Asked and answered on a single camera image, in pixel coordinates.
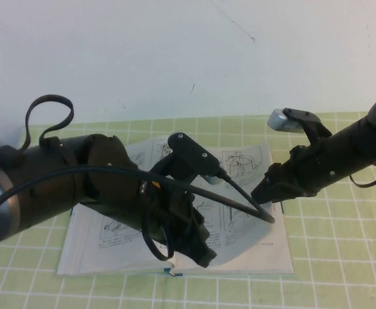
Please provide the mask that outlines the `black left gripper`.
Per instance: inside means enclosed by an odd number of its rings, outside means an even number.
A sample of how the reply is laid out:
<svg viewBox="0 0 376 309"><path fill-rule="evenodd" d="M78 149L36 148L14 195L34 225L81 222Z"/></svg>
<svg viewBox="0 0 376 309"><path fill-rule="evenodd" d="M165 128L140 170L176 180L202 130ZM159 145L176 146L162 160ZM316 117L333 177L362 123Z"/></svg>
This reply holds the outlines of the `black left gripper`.
<svg viewBox="0 0 376 309"><path fill-rule="evenodd" d="M163 244L169 251L181 251L207 268L216 253L206 243L210 233L203 226L202 216L194 210L193 194L157 182L144 183L142 190L147 199L142 235L148 248L157 251L155 243Z"/></svg>

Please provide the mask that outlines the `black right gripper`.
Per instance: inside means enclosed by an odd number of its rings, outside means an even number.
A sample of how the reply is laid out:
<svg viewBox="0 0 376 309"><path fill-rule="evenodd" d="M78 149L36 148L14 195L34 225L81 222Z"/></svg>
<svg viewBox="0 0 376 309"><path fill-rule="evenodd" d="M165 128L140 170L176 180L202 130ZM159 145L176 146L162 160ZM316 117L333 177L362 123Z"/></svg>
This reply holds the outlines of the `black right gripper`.
<svg viewBox="0 0 376 309"><path fill-rule="evenodd" d="M333 180L325 154L323 145L296 146L285 163L274 163L268 168L251 196L261 205L315 196Z"/></svg>

